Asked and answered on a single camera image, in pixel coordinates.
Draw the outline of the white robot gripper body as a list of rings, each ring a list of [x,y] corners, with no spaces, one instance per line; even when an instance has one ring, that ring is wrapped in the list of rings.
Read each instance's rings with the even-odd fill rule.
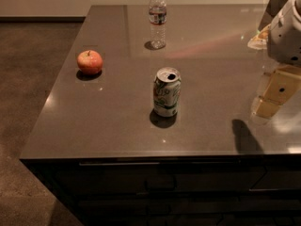
[[[267,52],[279,63],[301,66],[301,0],[288,0],[272,20]]]

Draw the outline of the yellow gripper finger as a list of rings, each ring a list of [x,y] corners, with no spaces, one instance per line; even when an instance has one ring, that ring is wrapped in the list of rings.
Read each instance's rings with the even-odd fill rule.
[[[281,64],[271,73],[264,73],[254,99],[254,114],[271,119],[301,89],[301,68]]]

